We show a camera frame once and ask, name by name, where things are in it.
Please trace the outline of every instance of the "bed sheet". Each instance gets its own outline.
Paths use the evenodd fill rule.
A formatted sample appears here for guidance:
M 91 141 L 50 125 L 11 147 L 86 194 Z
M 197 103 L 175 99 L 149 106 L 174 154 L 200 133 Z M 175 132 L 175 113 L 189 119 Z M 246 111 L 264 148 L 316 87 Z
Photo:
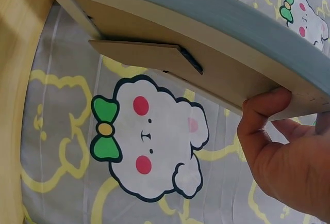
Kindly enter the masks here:
M 329 54 L 328 0 L 241 1 Z M 24 109 L 27 223 L 321 223 L 256 185 L 236 134 L 239 116 L 100 56 L 88 39 L 55 4 Z M 295 120 L 311 125 L 315 115 Z M 286 143 L 271 124 L 267 130 Z

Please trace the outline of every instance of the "green cartoon bow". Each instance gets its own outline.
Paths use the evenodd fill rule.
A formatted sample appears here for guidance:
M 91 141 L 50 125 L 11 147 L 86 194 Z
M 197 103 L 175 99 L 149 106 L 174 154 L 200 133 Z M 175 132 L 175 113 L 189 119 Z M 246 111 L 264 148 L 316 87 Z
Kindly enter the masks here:
M 284 0 L 283 5 L 279 8 L 280 15 L 289 23 L 293 23 L 293 16 L 291 13 L 291 6 L 294 0 Z
M 90 152 L 97 161 L 120 162 L 122 153 L 114 138 L 113 122 L 119 111 L 117 100 L 96 95 L 91 103 L 92 112 L 97 120 L 97 135 L 91 142 Z

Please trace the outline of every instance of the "blue painted edge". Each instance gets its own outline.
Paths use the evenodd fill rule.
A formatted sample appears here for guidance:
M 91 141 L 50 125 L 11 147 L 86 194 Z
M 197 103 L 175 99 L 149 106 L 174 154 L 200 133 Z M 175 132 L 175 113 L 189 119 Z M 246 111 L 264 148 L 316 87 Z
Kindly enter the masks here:
M 236 38 L 330 95 L 330 59 L 284 25 L 241 1 L 145 1 L 176 11 Z

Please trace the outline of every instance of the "yellow bow center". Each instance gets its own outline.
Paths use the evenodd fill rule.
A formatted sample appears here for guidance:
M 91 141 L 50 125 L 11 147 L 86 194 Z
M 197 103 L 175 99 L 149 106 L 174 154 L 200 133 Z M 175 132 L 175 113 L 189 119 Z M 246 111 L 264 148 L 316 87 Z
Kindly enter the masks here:
M 288 2 L 284 2 L 284 6 L 285 6 L 285 8 L 287 8 L 288 10 L 291 10 L 291 6 L 290 6 L 290 4 L 288 3 Z
M 113 132 L 112 126 L 109 123 L 105 123 L 105 122 L 101 123 L 97 127 L 97 130 L 101 135 L 104 135 L 104 136 L 109 136 Z

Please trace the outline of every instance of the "pink cheek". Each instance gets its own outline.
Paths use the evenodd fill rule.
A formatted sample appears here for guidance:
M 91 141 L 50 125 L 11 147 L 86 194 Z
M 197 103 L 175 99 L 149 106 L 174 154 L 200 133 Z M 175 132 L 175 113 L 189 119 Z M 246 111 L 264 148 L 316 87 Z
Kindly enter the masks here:
M 194 133 L 198 130 L 198 122 L 194 118 L 188 117 L 189 132 Z
M 305 37 L 306 31 L 305 31 L 304 27 L 301 27 L 301 26 L 299 27 L 299 33 L 302 37 Z
M 149 172 L 151 172 L 152 165 L 150 159 L 147 156 L 139 156 L 136 159 L 135 166 L 138 172 L 143 175 L 147 175 Z
M 149 111 L 149 103 L 143 96 L 138 96 L 133 101 L 133 109 L 139 116 L 144 116 Z
M 300 9 L 302 9 L 303 11 L 306 11 L 306 8 L 305 8 L 305 6 L 304 6 L 303 3 L 300 3 L 300 4 L 299 4 L 299 7 L 300 7 Z

